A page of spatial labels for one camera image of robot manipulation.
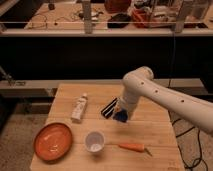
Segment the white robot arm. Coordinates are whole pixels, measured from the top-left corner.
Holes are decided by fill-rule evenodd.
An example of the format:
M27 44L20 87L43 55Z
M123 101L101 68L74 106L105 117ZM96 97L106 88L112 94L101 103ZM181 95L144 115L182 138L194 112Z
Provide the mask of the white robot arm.
M141 96L178 114L200 130L213 136L213 103L165 88L152 81L154 74L149 67L140 67L124 75L124 86L118 106L134 113Z

